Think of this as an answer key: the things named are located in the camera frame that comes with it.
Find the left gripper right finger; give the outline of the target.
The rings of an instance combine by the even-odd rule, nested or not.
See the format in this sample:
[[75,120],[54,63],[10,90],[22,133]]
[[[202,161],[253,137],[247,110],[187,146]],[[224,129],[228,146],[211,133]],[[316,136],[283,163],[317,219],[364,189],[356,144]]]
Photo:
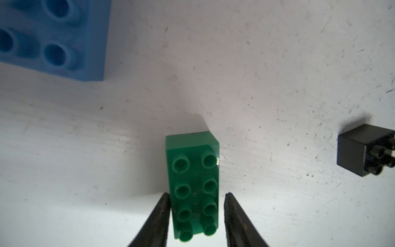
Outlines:
[[225,195],[224,222],[229,247],[268,247],[231,192]]

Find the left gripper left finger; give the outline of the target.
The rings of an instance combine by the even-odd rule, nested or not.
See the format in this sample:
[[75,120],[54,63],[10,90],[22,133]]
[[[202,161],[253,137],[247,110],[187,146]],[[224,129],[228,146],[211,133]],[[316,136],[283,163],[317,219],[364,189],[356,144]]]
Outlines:
[[170,195],[165,192],[128,247],[165,247],[167,245],[170,210]]

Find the dark green lego brick front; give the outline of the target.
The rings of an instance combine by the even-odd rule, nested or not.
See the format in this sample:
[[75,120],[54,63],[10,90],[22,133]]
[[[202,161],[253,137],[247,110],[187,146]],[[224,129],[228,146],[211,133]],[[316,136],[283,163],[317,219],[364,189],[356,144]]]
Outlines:
[[220,145],[209,132],[166,137],[166,158],[175,239],[211,236],[219,225]]

